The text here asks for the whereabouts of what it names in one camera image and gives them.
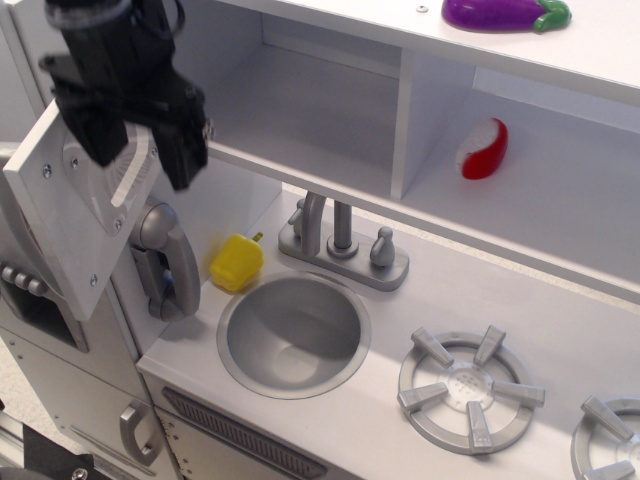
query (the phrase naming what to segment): faucet handle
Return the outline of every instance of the faucet handle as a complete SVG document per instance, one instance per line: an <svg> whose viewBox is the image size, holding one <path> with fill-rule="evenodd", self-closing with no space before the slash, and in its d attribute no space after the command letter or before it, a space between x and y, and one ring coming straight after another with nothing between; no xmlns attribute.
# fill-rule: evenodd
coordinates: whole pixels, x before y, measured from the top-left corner
<svg viewBox="0 0 640 480"><path fill-rule="evenodd" d="M293 225L293 233L295 233L296 237L300 237L300 232L302 230L302 209L304 208L304 198L298 200L298 204L296 205L296 211L293 212L291 218L287 222L289 225Z"/></svg>
<svg viewBox="0 0 640 480"><path fill-rule="evenodd" d="M378 267L388 267L393 265L396 258L396 249L393 246L393 230L389 227L382 227L378 230L378 239L371 247L371 263Z"/></svg>

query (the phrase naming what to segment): purple toy eggplant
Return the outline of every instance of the purple toy eggplant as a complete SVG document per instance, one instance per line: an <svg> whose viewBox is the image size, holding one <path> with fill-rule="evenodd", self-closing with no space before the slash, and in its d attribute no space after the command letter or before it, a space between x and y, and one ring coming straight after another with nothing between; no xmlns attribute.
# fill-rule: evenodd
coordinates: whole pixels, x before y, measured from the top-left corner
<svg viewBox="0 0 640 480"><path fill-rule="evenodd" d="M560 0L444 0L443 18L454 27L485 32L562 28L571 21Z"/></svg>

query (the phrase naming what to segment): toy sink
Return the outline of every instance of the toy sink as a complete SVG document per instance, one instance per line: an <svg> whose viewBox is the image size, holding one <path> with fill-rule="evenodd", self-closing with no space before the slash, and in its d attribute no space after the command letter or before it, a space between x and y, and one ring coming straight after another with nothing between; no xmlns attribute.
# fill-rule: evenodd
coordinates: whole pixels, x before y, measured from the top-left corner
<svg viewBox="0 0 640 480"><path fill-rule="evenodd" d="M369 349L362 301L346 286L306 272L272 275L236 295L217 344L242 385L274 398L306 398L345 382Z"/></svg>

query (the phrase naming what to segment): door handle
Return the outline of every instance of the door handle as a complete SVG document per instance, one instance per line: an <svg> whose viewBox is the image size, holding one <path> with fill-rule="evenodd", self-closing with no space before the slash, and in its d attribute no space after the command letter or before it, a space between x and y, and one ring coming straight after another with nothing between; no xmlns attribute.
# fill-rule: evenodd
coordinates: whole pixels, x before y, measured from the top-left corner
<svg viewBox="0 0 640 480"><path fill-rule="evenodd" d="M158 457L153 448L145 445L140 448L136 441L136 428L142 421L140 410L144 408L138 402L133 401L120 415L120 438L125 451L140 465L149 467Z"/></svg>
<svg viewBox="0 0 640 480"><path fill-rule="evenodd" d="M138 249L133 254L145 293L151 298L149 312L164 321L193 315L200 306L200 277L193 250L178 216L166 203L149 199L130 236ZM165 255L170 280L157 254Z"/></svg>

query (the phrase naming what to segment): stove burner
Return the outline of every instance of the stove burner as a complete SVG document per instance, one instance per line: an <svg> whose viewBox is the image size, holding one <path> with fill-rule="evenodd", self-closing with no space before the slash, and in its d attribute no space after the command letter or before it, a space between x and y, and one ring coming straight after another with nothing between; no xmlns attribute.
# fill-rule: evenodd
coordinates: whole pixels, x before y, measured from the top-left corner
<svg viewBox="0 0 640 480"><path fill-rule="evenodd" d="M578 480L640 478L640 399L603 402L590 397L571 442L571 463Z"/></svg>
<svg viewBox="0 0 640 480"><path fill-rule="evenodd" d="M398 402L423 437L451 452L479 455L503 450L524 434L545 392L531 386L524 366L502 346L505 335L491 326L484 337L434 337L425 328L411 336Z"/></svg>

